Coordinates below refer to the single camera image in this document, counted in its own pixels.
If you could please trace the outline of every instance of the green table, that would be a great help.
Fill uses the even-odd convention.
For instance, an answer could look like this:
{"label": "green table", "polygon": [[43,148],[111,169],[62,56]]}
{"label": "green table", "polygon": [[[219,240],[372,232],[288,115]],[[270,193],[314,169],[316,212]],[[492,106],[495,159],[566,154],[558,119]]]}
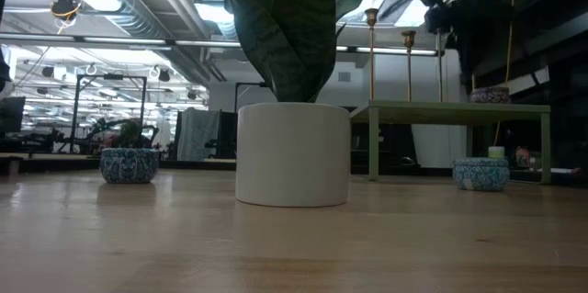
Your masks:
{"label": "green table", "polygon": [[424,103],[370,100],[351,113],[354,123],[369,124],[369,180],[378,180],[379,124],[435,124],[468,127],[468,156],[471,156],[471,128],[507,120],[541,121],[542,184],[551,183],[551,127],[549,106]]}

